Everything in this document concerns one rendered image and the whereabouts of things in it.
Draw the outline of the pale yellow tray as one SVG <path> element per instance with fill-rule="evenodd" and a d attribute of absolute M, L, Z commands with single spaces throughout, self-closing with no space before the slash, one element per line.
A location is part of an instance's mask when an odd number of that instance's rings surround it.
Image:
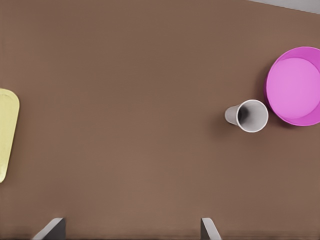
<path fill-rule="evenodd" d="M 0 88 L 0 183 L 6 178 L 19 110 L 17 95 Z"/>

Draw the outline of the white IKEA cup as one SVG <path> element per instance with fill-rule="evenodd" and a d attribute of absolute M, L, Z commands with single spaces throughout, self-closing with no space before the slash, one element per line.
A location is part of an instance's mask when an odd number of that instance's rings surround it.
<path fill-rule="evenodd" d="M 227 108 L 224 118 L 228 123 L 238 126 L 247 133 L 256 133 L 267 125 L 269 112 L 261 101 L 248 99 L 241 104 Z"/>

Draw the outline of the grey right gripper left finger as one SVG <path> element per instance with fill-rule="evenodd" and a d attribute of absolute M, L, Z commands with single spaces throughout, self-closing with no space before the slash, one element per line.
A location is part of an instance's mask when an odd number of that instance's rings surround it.
<path fill-rule="evenodd" d="M 63 217 L 52 219 L 31 240 L 66 240 L 66 220 Z"/>

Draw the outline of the pink plastic bowl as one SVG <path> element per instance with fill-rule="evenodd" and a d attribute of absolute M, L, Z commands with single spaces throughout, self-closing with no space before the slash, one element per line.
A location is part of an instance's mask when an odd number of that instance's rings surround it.
<path fill-rule="evenodd" d="M 320 123 L 320 49 L 292 48 L 279 56 L 265 78 L 264 98 L 284 122 L 300 127 Z"/>

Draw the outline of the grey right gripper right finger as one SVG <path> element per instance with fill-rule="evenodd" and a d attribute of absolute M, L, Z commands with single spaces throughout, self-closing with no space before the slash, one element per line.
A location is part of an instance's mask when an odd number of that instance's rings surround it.
<path fill-rule="evenodd" d="M 200 240 L 222 240 L 213 220 L 209 217 L 200 220 Z"/>

